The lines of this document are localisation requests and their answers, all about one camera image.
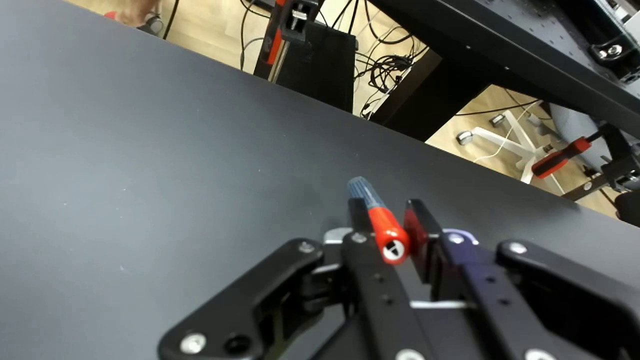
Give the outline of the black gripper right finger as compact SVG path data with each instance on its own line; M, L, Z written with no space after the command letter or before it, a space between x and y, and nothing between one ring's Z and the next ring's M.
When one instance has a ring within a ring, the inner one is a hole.
M422 200L406 202L405 227L433 297L466 301L494 360L640 360L635 285L527 240L482 247Z

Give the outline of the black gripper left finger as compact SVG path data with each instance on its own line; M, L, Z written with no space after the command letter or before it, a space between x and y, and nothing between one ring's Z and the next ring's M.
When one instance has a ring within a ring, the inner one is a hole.
M435 360L402 279L371 237L295 237L215 294L158 341L160 360L280 360L332 306L342 324L310 360Z

